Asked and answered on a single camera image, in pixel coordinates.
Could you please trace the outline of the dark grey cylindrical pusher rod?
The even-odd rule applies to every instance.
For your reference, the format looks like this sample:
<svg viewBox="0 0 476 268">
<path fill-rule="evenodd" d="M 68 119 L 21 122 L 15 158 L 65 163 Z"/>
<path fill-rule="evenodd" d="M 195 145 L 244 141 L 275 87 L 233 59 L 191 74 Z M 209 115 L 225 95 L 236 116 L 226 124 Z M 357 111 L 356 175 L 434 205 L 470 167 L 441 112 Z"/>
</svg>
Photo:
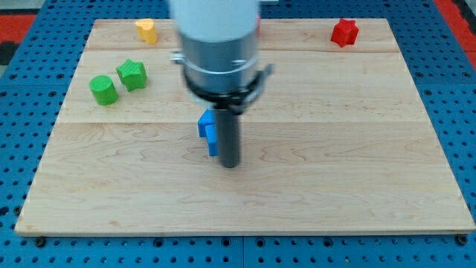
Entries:
<svg viewBox="0 0 476 268">
<path fill-rule="evenodd" d="M 215 109 L 214 118 L 220 163 L 225 168 L 235 168 L 241 156 L 239 116 L 227 109 Z"/>
</svg>

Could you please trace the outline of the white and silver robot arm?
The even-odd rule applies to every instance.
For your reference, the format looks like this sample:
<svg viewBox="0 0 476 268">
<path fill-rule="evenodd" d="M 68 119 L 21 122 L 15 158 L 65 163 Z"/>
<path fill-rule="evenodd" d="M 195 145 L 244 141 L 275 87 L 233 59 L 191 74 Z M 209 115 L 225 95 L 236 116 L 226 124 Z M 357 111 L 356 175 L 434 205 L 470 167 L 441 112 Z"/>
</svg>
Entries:
<svg viewBox="0 0 476 268">
<path fill-rule="evenodd" d="M 263 93 L 273 66 L 259 68 L 258 0 L 170 0 L 181 46 L 172 61 L 181 65 L 190 92 L 213 110 L 223 167 L 241 160 L 239 117 Z"/>
</svg>

